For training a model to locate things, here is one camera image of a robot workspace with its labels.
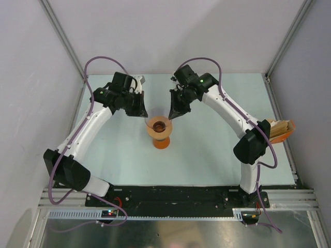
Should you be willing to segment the clear glass dripper cone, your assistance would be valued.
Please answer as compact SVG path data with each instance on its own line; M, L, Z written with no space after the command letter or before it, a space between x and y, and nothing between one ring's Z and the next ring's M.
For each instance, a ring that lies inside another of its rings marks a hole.
M167 129L167 127L171 125L171 123L172 123L171 120L169 120L167 117L162 115L148 118L146 121L147 126L156 133L164 132Z

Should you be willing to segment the orange glass carafe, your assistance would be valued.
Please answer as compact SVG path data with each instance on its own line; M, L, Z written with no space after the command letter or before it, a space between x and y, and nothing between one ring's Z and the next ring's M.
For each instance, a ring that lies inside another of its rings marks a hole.
M165 139L153 139L153 145L157 149L166 149L170 145L170 138Z

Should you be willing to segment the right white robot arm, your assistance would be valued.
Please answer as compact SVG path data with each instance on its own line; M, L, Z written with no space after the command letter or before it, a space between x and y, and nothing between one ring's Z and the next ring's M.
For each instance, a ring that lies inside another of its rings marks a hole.
M270 124L267 120L259 121L235 103L225 93L220 93L219 82L210 73L197 75L189 65L177 69L171 80L176 81L171 89L170 120L191 112L190 104L199 100L211 107L233 129L238 143L233 148L236 158L241 162L239 201L245 207L251 207L258 200L256 181L257 163L265 155L270 135Z

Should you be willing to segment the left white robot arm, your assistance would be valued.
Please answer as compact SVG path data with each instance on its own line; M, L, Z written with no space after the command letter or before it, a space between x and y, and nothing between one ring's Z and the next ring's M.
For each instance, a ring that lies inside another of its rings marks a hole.
M124 110L130 117L148 117L144 105L143 76L132 77L117 72L111 82L93 91L88 109L69 136L55 150L43 155L51 181L75 191L97 195L103 206L114 202L110 184L83 166L85 154L101 127L116 111Z

